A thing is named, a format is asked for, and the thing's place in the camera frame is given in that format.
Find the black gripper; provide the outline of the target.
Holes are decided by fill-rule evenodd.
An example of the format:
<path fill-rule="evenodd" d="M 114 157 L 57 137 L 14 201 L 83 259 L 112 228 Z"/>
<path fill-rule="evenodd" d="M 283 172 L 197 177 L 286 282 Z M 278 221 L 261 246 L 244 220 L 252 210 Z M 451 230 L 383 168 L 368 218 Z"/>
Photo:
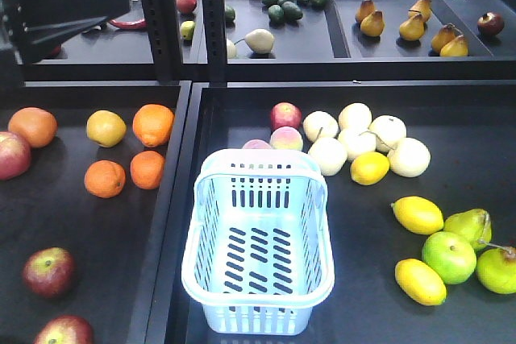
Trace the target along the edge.
<path fill-rule="evenodd" d="M 55 48 L 109 19 L 126 14 L 129 0 L 11 0 L 22 28 L 22 62 L 36 63 Z M 1 0 L 1 90 L 23 86 L 19 58 L 12 42 L 7 0 Z"/>

